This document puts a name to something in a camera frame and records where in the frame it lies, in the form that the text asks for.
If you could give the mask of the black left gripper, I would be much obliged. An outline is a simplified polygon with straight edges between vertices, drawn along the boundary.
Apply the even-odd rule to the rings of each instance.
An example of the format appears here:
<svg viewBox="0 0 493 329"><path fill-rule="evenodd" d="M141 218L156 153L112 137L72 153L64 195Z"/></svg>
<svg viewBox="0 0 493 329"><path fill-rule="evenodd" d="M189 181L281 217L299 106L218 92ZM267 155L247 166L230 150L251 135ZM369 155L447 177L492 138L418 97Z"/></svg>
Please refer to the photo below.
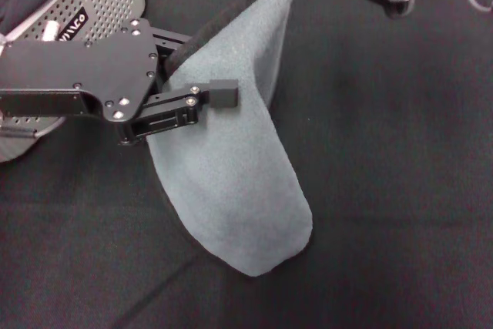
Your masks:
<svg viewBox="0 0 493 329"><path fill-rule="evenodd" d="M1 114L5 118L88 116L111 123L122 143L133 132L166 60L190 36L125 22L109 37L90 41L20 40L1 55Z"/></svg>

